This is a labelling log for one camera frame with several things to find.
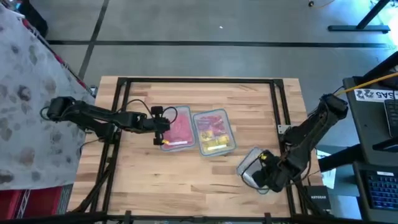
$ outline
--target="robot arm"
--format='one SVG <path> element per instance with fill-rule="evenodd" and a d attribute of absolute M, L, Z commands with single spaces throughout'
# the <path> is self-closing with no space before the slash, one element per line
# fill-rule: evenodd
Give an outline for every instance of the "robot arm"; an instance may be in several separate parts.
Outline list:
<path fill-rule="evenodd" d="M 155 133 L 154 144 L 161 145 L 163 133 L 170 129 L 170 121 L 163 118 L 163 107 L 153 106 L 151 118 L 140 112 L 110 110 L 89 105 L 72 97 L 60 96 L 51 100 L 47 117 L 51 121 L 71 121 L 81 129 L 90 129 L 103 139 L 108 132 L 121 128 L 132 133 Z"/>
<path fill-rule="evenodd" d="M 300 180 L 312 149 L 337 121 L 346 117 L 347 112 L 347 102 L 332 94 L 323 95 L 318 108 L 307 120 L 286 130 L 282 142 L 288 150 L 283 155 L 277 157 L 264 151 L 259 156 L 263 168 L 252 175 L 256 184 L 280 192 L 290 180 Z"/>

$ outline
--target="wooden tabletop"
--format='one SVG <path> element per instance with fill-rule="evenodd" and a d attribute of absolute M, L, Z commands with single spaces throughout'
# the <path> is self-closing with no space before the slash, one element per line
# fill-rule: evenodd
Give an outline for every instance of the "wooden tabletop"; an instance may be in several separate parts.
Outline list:
<path fill-rule="evenodd" d="M 111 108 L 117 79 L 102 77 L 96 106 Z M 307 113 L 299 80 L 285 78 L 284 84 L 292 124 L 300 124 Z M 284 122 L 278 89 L 277 96 Z M 162 152 L 152 145 L 153 133 L 123 132 L 109 214 L 124 215 L 131 210 L 133 215 L 262 217 L 264 212 L 270 212 L 273 217 L 290 216 L 285 190 L 260 195 L 236 175 L 236 167 L 254 146 L 280 155 L 268 84 L 132 83 L 129 100 L 136 98 L 149 107 L 188 105 L 193 114 L 224 108 L 238 146 L 225 156 L 203 157 L 198 147 Z M 138 102 L 131 103 L 127 110 L 147 112 Z M 86 141 L 93 139 L 95 135 L 88 135 Z M 84 147 L 69 210 L 77 207 L 94 186 L 102 148 L 100 142 Z M 313 151 L 311 172 L 318 170 Z M 322 184 L 319 173 L 310 176 L 310 180 L 312 185 Z M 299 210 L 295 189 L 294 196 Z"/>

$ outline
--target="table leg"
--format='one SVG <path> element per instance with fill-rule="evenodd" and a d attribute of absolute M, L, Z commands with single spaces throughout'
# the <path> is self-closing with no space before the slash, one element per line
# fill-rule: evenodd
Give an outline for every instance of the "table leg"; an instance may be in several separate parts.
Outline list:
<path fill-rule="evenodd" d="M 329 171 L 339 166 L 351 164 L 354 161 L 362 161 L 362 149 L 360 144 L 350 146 L 340 152 L 334 153 L 319 159 L 319 168 L 321 172 Z"/>
<path fill-rule="evenodd" d="M 386 34 L 390 28 L 385 25 L 368 26 L 374 17 L 387 5 L 390 0 L 380 0 L 370 12 L 356 26 L 328 26 L 329 31 L 378 31 Z"/>

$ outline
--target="plastic food container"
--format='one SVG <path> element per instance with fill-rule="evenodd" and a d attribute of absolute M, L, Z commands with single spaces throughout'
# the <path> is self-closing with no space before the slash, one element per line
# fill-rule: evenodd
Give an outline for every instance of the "plastic food container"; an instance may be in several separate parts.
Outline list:
<path fill-rule="evenodd" d="M 249 154 L 243 159 L 243 161 L 238 165 L 236 168 L 236 173 L 239 176 L 243 175 L 244 181 L 256 188 L 259 188 L 259 186 L 256 184 L 256 182 L 253 180 L 252 175 L 255 173 L 257 170 L 261 170 L 262 166 L 259 160 L 256 162 L 253 162 L 261 153 L 263 152 L 263 149 L 260 149 L 258 147 L 254 147 L 253 149 L 250 150 Z M 266 194 L 268 193 L 268 186 L 263 186 L 264 190 L 257 190 L 260 194 Z"/>
<path fill-rule="evenodd" d="M 189 149 L 196 144 L 189 106 L 176 106 L 175 108 L 178 111 L 177 118 L 170 125 L 170 130 L 163 133 L 163 139 L 168 143 L 160 147 L 166 152 Z M 172 121 L 175 118 L 175 110 L 168 109 L 163 117 Z"/>
<path fill-rule="evenodd" d="M 228 115 L 223 109 L 193 115 L 203 156 L 219 156 L 236 148 Z"/>

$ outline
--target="floor tile line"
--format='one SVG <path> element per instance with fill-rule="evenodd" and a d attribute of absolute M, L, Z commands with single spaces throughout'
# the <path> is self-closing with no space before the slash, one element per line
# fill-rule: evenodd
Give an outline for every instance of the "floor tile line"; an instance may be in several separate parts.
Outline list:
<path fill-rule="evenodd" d="M 83 59 L 83 63 L 81 64 L 81 67 L 79 70 L 78 76 L 80 79 L 84 79 L 84 77 L 85 77 L 85 74 L 86 74 L 86 71 L 88 68 L 88 64 L 90 62 L 91 55 L 93 54 L 93 50 L 94 50 L 94 46 L 95 46 L 94 42 L 97 40 L 98 34 L 101 30 L 101 26 L 102 26 L 102 23 L 105 18 L 105 13 L 106 13 L 106 10 L 108 9 L 109 1 L 110 0 L 104 0 L 103 5 L 101 7 L 101 11 L 99 12 L 99 16 L 98 16 L 97 22 L 94 27 L 93 35 L 91 35 L 91 39 L 88 42 L 87 51 L 86 51 L 85 57 Z"/>
<path fill-rule="evenodd" d="M 48 40 L 52 45 L 110 45 L 110 46 L 227 46 L 227 47 L 323 47 L 389 49 L 380 43 L 313 43 L 313 42 L 246 42 L 246 41 L 151 41 L 151 40 Z"/>

